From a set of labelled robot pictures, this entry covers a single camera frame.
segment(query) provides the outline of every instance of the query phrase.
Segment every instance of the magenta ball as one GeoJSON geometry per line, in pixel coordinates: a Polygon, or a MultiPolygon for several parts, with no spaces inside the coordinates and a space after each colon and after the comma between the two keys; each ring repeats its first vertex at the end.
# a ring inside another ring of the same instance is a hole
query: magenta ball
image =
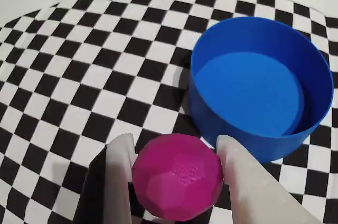
{"type": "Polygon", "coordinates": [[[223,184],[221,162],[199,138],[167,134],[151,140],[133,168],[138,201],[152,215],[187,221],[218,199],[223,184]]]}

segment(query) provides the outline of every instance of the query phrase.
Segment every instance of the polyhedral ball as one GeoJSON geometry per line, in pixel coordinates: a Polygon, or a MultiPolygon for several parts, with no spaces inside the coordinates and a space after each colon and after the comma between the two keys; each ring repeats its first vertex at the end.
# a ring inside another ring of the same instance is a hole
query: polyhedral ball
{"type": "Polygon", "coordinates": [[[223,184],[221,162],[199,138],[167,134],[151,140],[133,168],[139,203],[152,215],[187,221],[218,199],[223,184]]]}

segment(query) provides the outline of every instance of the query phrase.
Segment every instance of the black and white checkerboard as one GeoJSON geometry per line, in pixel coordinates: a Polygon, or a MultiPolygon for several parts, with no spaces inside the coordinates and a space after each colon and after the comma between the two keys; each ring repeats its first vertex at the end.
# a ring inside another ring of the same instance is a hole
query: black and white checkerboard
{"type": "MultiPolygon", "coordinates": [[[[333,108],[298,150],[264,166],[338,223],[338,19],[288,0],[67,0],[0,28],[2,223],[71,223],[107,139],[132,133],[139,152],[159,134],[199,136],[186,108],[191,51],[208,27],[244,15],[292,26],[330,61],[333,108]]],[[[132,209],[134,224],[153,220],[132,209]]],[[[232,223],[230,209],[224,186],[190,223],[232,223]]]]}

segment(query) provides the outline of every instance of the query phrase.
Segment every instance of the checkered mat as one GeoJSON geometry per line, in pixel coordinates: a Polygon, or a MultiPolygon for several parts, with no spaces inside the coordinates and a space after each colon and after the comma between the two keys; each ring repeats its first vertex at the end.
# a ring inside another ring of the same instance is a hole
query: checkered mat
{"type": "MultiPolygon", "coordinates": [[[[292,26],[330,62],[333,108],[298,150],[264,167],[338,223],[338,19],[288,0],[67,0],[0,28],[2,223],[71,223],[107,139],[132,133],[139,152],[159,134],[199,137],[186,108],[191,51],[207,28],[244,15],[292,26]]],[[[134,223],[161,222],[131,202],[134,223]]],[[[232,223],[229,189],[190,223],[232,223]]]]}

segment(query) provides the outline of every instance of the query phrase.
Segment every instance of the blue bowl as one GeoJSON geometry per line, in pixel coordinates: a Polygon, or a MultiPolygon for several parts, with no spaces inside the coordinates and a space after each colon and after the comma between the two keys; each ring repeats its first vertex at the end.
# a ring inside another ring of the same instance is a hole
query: blue bowl
{"type": "Polygon", "coordinates": [[[333,79],[319,50],[283,23],[232,18],[191,57],[189,107],[202,136],[237,139],[260,162],[297,149],[327,114],[333,79]]]}

